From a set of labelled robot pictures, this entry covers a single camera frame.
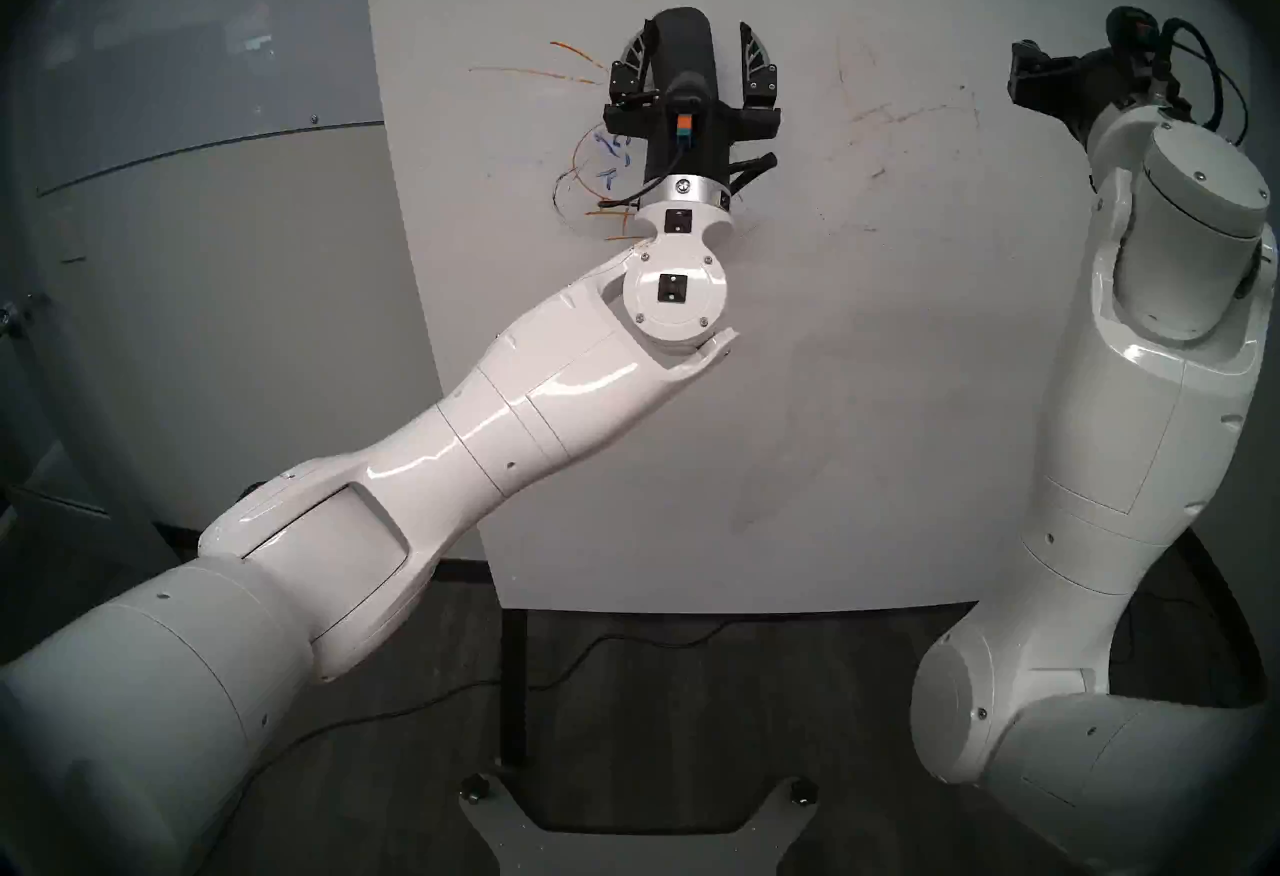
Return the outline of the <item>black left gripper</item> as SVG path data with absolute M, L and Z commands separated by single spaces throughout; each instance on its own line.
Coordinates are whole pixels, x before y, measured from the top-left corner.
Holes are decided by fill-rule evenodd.
M 655 18 L 648 18 L 611 64 L 609 102 L 603 109 L 605 131 L 644 140 L 644 182 L 669 175 L 701 177 L 726 190 L 742 190 L 774 170 L 778 160 L 768 151 L 745 160 L 730 156 L 735 143 L 774 140 L 782 111 L 777 101 L 777 67 L 762 37 L 746 20 L 739 23 L 742 108 L 717 101 L 696 113 L 659 106 L 654 67 L 660 47 Z

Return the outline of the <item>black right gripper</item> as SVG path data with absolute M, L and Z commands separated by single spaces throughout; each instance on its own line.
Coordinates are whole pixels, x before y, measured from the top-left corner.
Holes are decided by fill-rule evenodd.
M 1009 99 L 1027 111 L 1056 118 L 1085 145 L 1107 108 L 1123 108 L 1132 88 L 1132 68 L 1115 49 L 1094 49 L 1055 58 L 1029 38 L 1011 44 Z

